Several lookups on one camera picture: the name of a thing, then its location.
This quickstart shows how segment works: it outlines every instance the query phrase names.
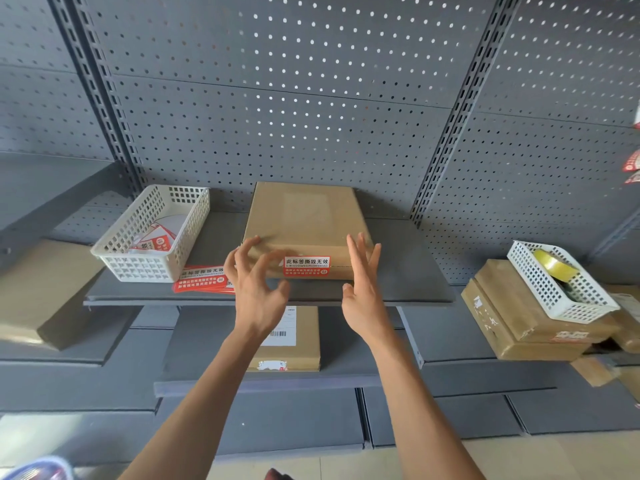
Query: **white perforated basket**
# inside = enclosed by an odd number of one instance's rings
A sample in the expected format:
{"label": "white perforated basket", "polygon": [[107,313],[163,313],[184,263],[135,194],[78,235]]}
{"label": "white perforated basket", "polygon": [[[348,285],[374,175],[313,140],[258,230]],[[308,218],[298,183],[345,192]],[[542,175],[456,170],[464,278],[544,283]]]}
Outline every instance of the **white perforated basket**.
{"label": "white perforated basket", "polygon": [[[545,250],[579,271],[567,283],[571,298],[533,256],[536,249]],[[615,300],[597,284],[580,263],[562,248],[536,242],[514,241],[507,257],[544,311],[554,320],[591,323],[609,312],[620,309]]]}
{"label": "white perforated basket", "polygon": [[[187,214],[167,254],[127,252],[133,240],[160,217]],[[92,247],[94,256],[123,282],[172,283],[178,280],[198,233],[209,215],[209,189],[149,185]]]}

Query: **left hand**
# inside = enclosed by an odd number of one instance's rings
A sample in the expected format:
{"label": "left hand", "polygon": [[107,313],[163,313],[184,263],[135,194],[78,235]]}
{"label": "left hand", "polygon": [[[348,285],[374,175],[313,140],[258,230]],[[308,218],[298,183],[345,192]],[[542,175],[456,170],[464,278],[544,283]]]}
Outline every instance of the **left hand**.
{"label": "left hand", "polygon": [[262,343],[280,322],[289,300],[289,282],[281,280],[275,290],[267,286],[267,267],[271,261],[284,258],[284,251],[271,251],[260,256],[251,268],[249,250],[260,242],[260,237],[246,239],[229,253],[225,261],[225,274],[236,290],[236,328]]}

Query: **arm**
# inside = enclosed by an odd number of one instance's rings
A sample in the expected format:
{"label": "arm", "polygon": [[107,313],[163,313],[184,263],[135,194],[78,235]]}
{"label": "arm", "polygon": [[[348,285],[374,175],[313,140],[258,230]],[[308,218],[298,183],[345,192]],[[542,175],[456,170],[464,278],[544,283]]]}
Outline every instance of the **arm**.
{"label": "arm", "polygon": [[225,262],[225,274],[236,288],[234,330],[120,480],[204,479],[209,473],[244,373],[260,344],[282,318],[289,298],[288,282],[281,281],[272,291],[265,281],[269,261],[282,259],[284,252],[265,254],[250,268],[247,252],[259,241],[258,236],[247,239]]}
{"label": "arm", "polygon": [[484,480],[484,476],[422,382],[396,336],[376,282],[380,244],[367,259],[364,237],[347,236],[354,284],[343,286],[342,311],[369,345],[387,397],[404,478]]}

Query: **yellow tape roll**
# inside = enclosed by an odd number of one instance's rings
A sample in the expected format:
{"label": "yellow tape roll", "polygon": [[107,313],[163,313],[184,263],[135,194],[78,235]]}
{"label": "yellow tape roll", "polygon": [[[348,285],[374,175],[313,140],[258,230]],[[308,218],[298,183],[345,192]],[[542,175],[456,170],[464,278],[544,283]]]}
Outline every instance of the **yellow tape roll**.
{"label": "yellow tape roll", "polygon": [[533,256],[556,280],[568,283],[572,277],[578,274],[576,268],[563,263],[542,249],[533,251]]}

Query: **brown cardboard package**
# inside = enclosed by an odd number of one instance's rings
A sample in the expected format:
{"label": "brown cardboard package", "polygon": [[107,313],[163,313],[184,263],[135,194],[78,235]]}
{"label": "brown cardboard package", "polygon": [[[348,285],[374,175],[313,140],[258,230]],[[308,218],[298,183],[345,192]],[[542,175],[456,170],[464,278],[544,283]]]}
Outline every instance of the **brown cardboard package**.
{"label": "brown cardboard package", "polygon": [[572,367],[591,387],[601,387],[620,377],[620,368],[607,362],[606,357],[597,355],[578,357]]}
{"label": "brown cardboard package", "polygon": [[620,382],[640,403],[640,367],[620,367]]}
{"label": "brown cardboard package", "polygon": [[71,345],[88,320],[88,283],[102,267],[88,246],[40,241],[0,274],[0,339]]}
{"label": "brown cardboard package", "polygon": [[462,299],[478,323],[496,357],[503,360],[575,360],[589,344],[517,342],[503,317],[475,278],[462,291]]}
{"label": "brown cardboard package", "polygon": [[[623,297],[623,300],[619,303],[619,310],[610,313],[613,320],[621,327],[620,331],[615,332],[611,337],[625,352],[639,354],[640,313],[636,311],[636,304],[633,302],[633,298],[640,301],[640,288],[626,285],[603,285],[603,287],[616,300],[620,299],[620,297],[615,297],[616,294],[630,295],[630,297]],[[629,313],[628,309],[624,308],[623,305],[625,304],[631,307],[631,311],[634,313],[633,315]]]}
{"label": "brown cardboard package", "polygon": [[589,324],[549,318],[506,259],[487,260],[475,278],[519,342],[596,344],[620,330],[608,315]]}
{"label": "brown cardboard package", "polygon": [[283,320],[271,332],[265,345],[258,348],[248,370],[320,370],[317,306],[288,306]]}
{"label": "brown cardboard package", "polygon": [[272,278],[352,280],[346,237],[371,236],[350,187],[258,182],[244,238],[259,235],[261,243],[249,252],[256,261],[272,250],[287,257],[270,266]]}

